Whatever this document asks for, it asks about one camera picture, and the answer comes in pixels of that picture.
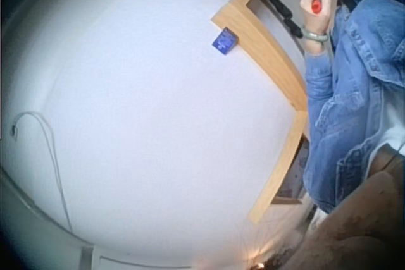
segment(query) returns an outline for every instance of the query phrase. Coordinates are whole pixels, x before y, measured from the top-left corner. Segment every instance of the cable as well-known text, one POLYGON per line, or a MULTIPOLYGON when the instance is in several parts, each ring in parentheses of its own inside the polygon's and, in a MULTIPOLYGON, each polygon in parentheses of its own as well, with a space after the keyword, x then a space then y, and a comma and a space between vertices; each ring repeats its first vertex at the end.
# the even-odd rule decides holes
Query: cable
POLYGON ((48 151, 49 151, 49 155, 51 156, 51 159, 52 159, 56 184, 58 186, 58 190, 59 190, 59 193, 61 195, 61 201, 62 201, 63 210, 65 212, 65 216, 66 216, 66 220, 68 222, 69 230, 70 230, 70 232, 73 233, 72 223, 70 221, 68 208, 67 208, 67 205, 66 205, 65 194, 63 192, 63 187, 62 187, 62 182, 61 182, 61 177, 60 177, 60 172, 59 172, 58 158, 56 156, 55 139, 54 139, 54 134, 53 134, 51 126, 46 121, 46 119, 43 117, 43 115, 41 115, 38 112, 34 112, 34 111, 22 112, 22 113, 18 114, 15 117, 14 121, 13 121, 13 125, 11 127, 11 136, 14 137, 15 140, 17 140, 17 134, 18 134, 17 123, 20 120, 20 118, 25 116, 25 115, 29 115, 29 116, 34 117, 39 122, 40 127, 41 127, 41 129, 42 129, 42 131, 44 133, 47 148, 48 148, 48 151), (49 143, 49 138, 48 138, 47 132, 45 131, 44 124, 46 125, 47 129, 49 130, 49 133, 51 134, 51 143, 49 143))

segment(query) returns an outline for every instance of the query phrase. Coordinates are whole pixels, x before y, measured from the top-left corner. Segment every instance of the white wall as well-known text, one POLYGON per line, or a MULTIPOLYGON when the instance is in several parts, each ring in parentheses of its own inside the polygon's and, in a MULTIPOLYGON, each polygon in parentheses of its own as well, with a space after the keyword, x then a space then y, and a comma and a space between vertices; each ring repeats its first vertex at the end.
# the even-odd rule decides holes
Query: white wall
POLYGON ((35 216, 3 181, 0 191, 2 232, 27 268, 79 270, 87 244, 35 216))
POLYGON ((227 1, 38 0, 5 35, 1 161, 40 208, 66 226, 39 125, 9 136, 22 111, 54 130, 73 232, 140 264, 236 263, 301 220, 246 220, 294 110, 240 47, 211 46, 227 1))

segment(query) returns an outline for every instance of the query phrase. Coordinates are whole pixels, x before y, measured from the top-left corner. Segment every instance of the blue label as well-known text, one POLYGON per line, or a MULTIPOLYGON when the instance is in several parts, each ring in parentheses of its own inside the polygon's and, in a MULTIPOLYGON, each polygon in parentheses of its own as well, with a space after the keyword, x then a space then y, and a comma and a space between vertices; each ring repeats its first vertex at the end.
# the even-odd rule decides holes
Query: blue label
POLYGON ((228 28, 224 28, 221 34, 213 42, 213 46, 222 54, 226 55, 236 46, 238 37, 228 28))

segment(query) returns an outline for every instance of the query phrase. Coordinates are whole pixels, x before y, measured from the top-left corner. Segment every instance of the wooden corner trim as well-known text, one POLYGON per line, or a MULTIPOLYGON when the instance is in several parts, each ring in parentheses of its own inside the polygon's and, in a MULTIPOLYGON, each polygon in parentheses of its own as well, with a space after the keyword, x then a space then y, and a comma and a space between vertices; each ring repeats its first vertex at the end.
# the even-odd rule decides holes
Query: wooden corner trim
POLYGON ((287 174, 296 150, 301 140, 302 133, 305 129, 308 114, 307 112, 298 111, 292 123, 290 132, 285 141, 281 156, 266 182, 264 189, 261 191, 259 198, 249 213, 249 219, 253 223, 258 223, 263 217, 267 208, 276 197, 278 189, 281 187, 285 175, 287 174))

